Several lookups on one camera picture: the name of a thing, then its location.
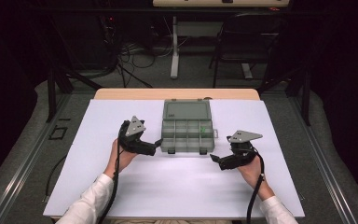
wooden table edge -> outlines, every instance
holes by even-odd
[[[167,100],[167,99],[241,99],[260,100],[254,89],[135,89],[102,88],[95,100]]]

desk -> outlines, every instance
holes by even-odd
[[[215,139],[213,154],[231,154],[226,136],[238,129],[262,133],[264,137],[254,140],[253,145],[264,158],[268,182],[294,216],[303,217],[303,209],[264,103],[259,101],[254,90],[232,89],[97,91],[79,127],[44,216],[62,216],[102,172],[113,138],[117,136],[124,119],[131,119],[133,115],[144,119],[146,131],[142,140],[154,142],[161,137],[162,99],[204,97],[213,98],[210,102],[213,127],[221,134]],[[162,153],[158,148],[154,157],[138,156],[120,174],[117,197],[107,217],[242,219],[246,218],[252,192],[237,170],[221,171],[209,155],[171,155]],[[259,203],[257,199],[252,217],[263,216],[258,209]]]
[[[153,0],[154,7],[216,7],[219,10],[220,7],[287,7],[289,0],[233,0],[233,3],[222,3],[222,0]],[[220,30],[221,23],[212,22],[209,28],[205,30],[205,22],[198,22],[195,25],[190,26],[190,31],[179,32],[178,21],[176,17],[173,17],[172,22],[172,67],[171,78],[178,78],[179,67],[179,50],[177,43],[178,35],[191,35],[197,31],[197,36],[216,36]],[[251,77],[248,64],[242,65],[243,72],[247,77]]]

human hand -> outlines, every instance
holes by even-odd
[[[106,168],[104,170],[104,174],[110,176],[113,178],[116,171],[116,160],[117,160],[117,139],[112,144],[112,151],[110,152],[110,158],[109,162],[106,165]],[[126,168],[132,161],[133,158],[135,158],[138,154],[128,152],[124,150],[122,147],[120,147],[120,163],[118,167],[118,172],[120,173],[124,168]]]
[[[261,175],[260,158],[256,156],[251,163],[240,166],[237,169],[240,171],[246,183],[248,183],[254,189],[255,185],[257,184],[258,177]],[[262,201],[264,201],[274,195],[274,191],[269,187],[267,179],[264,176],[264,180],[261,182],[260,189],[258,190],[258,196]]]

white tabletop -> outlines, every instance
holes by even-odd
[[[141,139],[159,140],[163,104],[161,100],[91,100],[43,215],[62,216],[103,171],[123,120],[144,119]],[[263,134],[252,144],[264,158],[268,182],[293,215],[303,217],[264,102],[212,100],[211,112],[219,133],[213,154],[231,155],[226,136],[237,130]],[[221,171],[209,155],[169,155],[158,148],[154,157],[137,156],[120,173],[117,197],[107,216],[241,219],[246,218],[252,192],[237,170]],[[252,217],[262,217],[259,203],[257,198]]]

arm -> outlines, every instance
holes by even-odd
[[[260,158],[256,156],[251,163],[238,167],[238,170],[246,183],[254,189],[257,179],[261,174]],[[268,224],[297,223],[292,213],[290,213],[279,198],[275,196],[275,193],[269,186],[265,176],[257,194],[262,201],[260,209],[266,217]]]
[[[135,153],[123,151],[120,153],[121,172],[127,167]],[[79,200],[74,202],[57,223],[95,223],[98,215],[104,210],[113,190],[113,176],[115,174],[117,159],[117,140],[112,145],[109,162],[103,174],[99,175],[95,182],[81,194]]]

